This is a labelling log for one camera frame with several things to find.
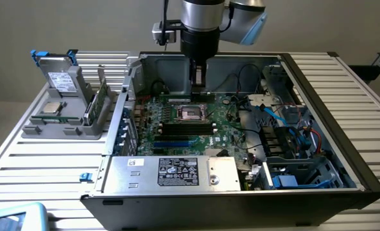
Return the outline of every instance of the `capacitor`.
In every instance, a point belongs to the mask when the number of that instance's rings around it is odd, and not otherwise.
[[[224,105],[229,105],[229,100],[228,99],[224,99],[221,102],[222,102]]]

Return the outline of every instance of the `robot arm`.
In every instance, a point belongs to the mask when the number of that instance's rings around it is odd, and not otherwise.
[[[218,50],[218,41],[242,45],[256,41],[266,14],[261,0],[182,0],[180,20],[166,20],[168,0],[164,0],[162,21],[153,25],[153,39],[165,46],[176,42],[180,31],[180,50],[189,58],[192,92],[205,87],[206,60]]]

